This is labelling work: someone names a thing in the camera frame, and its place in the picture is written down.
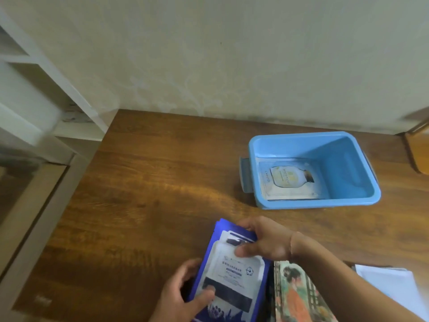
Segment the wooden tabletop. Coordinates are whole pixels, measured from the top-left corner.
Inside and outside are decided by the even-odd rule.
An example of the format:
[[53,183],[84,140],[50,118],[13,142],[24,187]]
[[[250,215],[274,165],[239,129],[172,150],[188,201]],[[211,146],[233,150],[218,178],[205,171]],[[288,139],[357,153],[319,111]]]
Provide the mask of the wooden tabletop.
[[121,110],[14,309],[59,321],[146,321],[163,282],[206,251],[215,222],[265,215],[341,259],[405,267],[429,302],[429,177],[398,136],[353,133],[378,176],[372,206],[263,211],[239,180],[260,134],[308,127]]

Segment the sheet mask package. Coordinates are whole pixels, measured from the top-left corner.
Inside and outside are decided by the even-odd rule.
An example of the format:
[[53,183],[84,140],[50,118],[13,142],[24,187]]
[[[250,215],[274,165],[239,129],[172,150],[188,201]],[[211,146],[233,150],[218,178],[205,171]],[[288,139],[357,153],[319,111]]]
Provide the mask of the sheet mask package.
[[265,297],[270,260],[261,256],[238,258],[234,250],[256,239],[255,233],[225,219],[216,223],[188,299],[194,299],[208,285],[216,289],[216,297],[194,321],[255,322]]

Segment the bottle illustration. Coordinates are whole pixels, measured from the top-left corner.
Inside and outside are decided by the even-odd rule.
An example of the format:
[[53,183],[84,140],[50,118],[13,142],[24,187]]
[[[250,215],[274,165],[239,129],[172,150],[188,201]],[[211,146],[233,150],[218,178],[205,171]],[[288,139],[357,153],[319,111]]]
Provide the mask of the bottle illustration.
[[305,183],[314,183],[308,170],[295,166],[274,166],[270,168],[274,184],[281,188],[300,188]]

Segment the woman illustration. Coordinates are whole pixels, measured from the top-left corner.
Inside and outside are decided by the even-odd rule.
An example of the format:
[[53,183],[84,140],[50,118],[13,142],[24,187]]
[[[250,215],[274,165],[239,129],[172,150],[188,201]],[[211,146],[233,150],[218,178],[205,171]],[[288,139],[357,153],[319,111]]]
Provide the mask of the woman illustration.
[[283,269],[283,275],[288,282],[285,300],[290,316],[296,322],[312,322],[308,308],[297,292],[299,287],[303,287],[300,271],[296,268],[286,267]]

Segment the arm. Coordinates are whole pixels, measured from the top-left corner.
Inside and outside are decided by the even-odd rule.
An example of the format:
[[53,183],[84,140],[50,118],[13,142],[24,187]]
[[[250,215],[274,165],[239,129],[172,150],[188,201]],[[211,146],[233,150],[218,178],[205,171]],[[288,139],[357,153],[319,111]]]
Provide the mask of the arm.
[[236,255],[261,255],[300,265],[340,322],[423,322],[418,316],[366,282],[315,240],[266,217],[246,218],[238,225],[256,232],[258,241],[237,247]]

